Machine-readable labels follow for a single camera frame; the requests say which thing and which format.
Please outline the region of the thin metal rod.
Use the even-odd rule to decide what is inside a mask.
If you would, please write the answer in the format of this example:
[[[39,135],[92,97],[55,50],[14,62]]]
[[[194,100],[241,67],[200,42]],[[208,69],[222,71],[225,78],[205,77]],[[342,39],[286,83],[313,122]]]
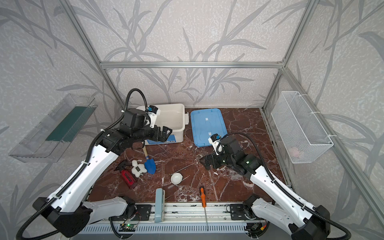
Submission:
[[[193,165],[195,165],[195,164],[197,164],[197,163],[198,163],[198,162],[194,162],[194,163],[192,163],[192,164],[190,164],[190,165],[187,165],[187,166],[185,166],[185,167],[183,167],[183,168],[181,168],[181,169],[175,171],[174,173],[170,174],[170,176],[172,176],[172,175],[174,175],[174,174],[176,174],[176,173],[179,173],[180,171],[185,170],[185,169],[187,169],[187,168],[189,168],[189,167],[191,167],[191,166],[193,166]]]

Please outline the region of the white plastic storage bin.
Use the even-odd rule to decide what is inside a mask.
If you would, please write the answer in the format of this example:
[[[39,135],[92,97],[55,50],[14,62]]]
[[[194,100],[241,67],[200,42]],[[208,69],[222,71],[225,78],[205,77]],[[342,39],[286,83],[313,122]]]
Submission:
[[[145,145],[173,144],[181,143],[184,140],[184,130],[189,124],[189,113],[185,112],[183,104],[156,105],[160,113],[156,117],[155,123],[161,129],[165,126],[173,130],[165,143],[146,140]]]

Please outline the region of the blue plastic bin lid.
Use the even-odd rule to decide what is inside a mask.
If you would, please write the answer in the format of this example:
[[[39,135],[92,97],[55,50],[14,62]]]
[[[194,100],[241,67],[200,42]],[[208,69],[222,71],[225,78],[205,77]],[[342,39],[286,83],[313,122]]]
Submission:
[[[197,147],[211,146],[209,138],[212,135],[224,136],[228,133],[222,112],[219,109],[192,111],[191,124],[194,144]]]

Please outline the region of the clear test tube rack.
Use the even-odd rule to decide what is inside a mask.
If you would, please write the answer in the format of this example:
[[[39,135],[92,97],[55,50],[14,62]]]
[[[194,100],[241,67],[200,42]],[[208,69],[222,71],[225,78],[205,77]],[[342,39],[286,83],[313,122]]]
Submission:
[[[241,176],[240,174],[235,174],[231,176],[231,181],[237,181],[242,179],[243,179],[243,176]]]

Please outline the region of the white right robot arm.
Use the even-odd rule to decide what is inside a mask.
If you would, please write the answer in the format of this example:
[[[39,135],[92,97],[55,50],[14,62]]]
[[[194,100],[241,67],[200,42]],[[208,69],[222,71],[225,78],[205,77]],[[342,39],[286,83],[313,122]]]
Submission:
[[[328,240],[331,227],[344,232],[340,237],[342,240],[352,237],[347,228],[330,219],[330,212],[324,206],[314,206],[280,181],[269,170],[257,145],[254,145],[257,152],[254,155],[245,153],[238,140],[233,138],[233,133],[223,137],[214,134],[208,141],[215,152],[200,159],[207,170],[230,167],[275,201],[275,204],[270,204],[261,197],[250,197],[250,218],[262,218],[274,224],[293,240]]]

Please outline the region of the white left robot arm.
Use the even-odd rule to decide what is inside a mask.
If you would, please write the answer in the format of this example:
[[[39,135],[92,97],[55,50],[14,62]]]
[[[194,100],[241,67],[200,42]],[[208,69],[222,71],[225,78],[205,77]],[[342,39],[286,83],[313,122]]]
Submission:
[[[124,214],[129,205],[125,197],[96,204],[85,202],[85,199],[101,174],[133,144],[168,140],[173,130],[156,125],[160,113],[156,106],[148,105],[140,89],[131,89],[122,115],[97,134],[90,143],[85,160],[63,185],[49,197],[34,202],[36,213],[20,227],[16,239],[25,239],[25,230],[38,216],[43,216],[55,228],[53,232],[36,237],[43,240],[58,233],[71,238],[89,224]]]

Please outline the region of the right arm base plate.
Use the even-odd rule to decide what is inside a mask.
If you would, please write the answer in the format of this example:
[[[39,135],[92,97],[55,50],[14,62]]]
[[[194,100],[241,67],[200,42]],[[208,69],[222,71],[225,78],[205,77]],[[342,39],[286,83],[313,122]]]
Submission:
[[[254,220],[256,218],[252,209],[246,204],[229,204],[226,206],[226,211],[230,213],[231,220]]]

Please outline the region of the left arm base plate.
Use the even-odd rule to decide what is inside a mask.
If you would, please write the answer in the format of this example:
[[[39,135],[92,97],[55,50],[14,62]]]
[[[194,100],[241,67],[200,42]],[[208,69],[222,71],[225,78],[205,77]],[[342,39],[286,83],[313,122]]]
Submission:
[[[151,205],[127,205],[118,216],[112,216],[112,221],[148,221],[151,214]]]

